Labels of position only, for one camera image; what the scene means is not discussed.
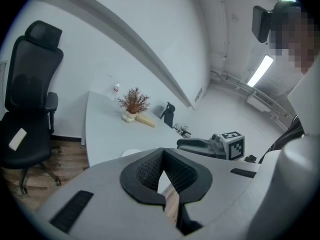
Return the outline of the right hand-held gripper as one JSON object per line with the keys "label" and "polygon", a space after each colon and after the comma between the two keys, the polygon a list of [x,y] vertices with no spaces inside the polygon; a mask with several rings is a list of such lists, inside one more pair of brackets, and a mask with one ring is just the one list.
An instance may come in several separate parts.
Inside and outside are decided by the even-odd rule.
{"label": "right hand-held gripper", "polygon": [[181,138],[176,144],[179,150],[222,160],[236,161],[245,154],[245,136],[237,131],[214,134],[209,140],[211,148],[200,138]]}

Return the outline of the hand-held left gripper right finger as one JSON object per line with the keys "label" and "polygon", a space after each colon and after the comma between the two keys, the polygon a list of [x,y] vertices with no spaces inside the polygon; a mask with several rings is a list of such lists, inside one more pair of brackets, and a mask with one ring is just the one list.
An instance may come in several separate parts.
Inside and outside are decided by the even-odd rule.
{"label": "hand-held left gripper right finger", "polygon": [[168,148],[163,151],[163,169],[179,195],[176,228],[183,235],[199,230],[203,226],[190,218],[186,204],[198,202],[205,196],[213,183],[211,172]]}

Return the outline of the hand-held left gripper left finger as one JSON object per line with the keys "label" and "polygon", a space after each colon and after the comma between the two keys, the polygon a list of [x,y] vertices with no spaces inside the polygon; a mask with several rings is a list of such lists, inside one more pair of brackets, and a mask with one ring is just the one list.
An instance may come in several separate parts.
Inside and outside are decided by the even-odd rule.
{"label": "hand-held left gripper left finger", "polygon": [[164,172],[163,148],[127,165],[120,174],[123,190],[143,205],[166,206],[165,197],[158,193],[159,180]]}

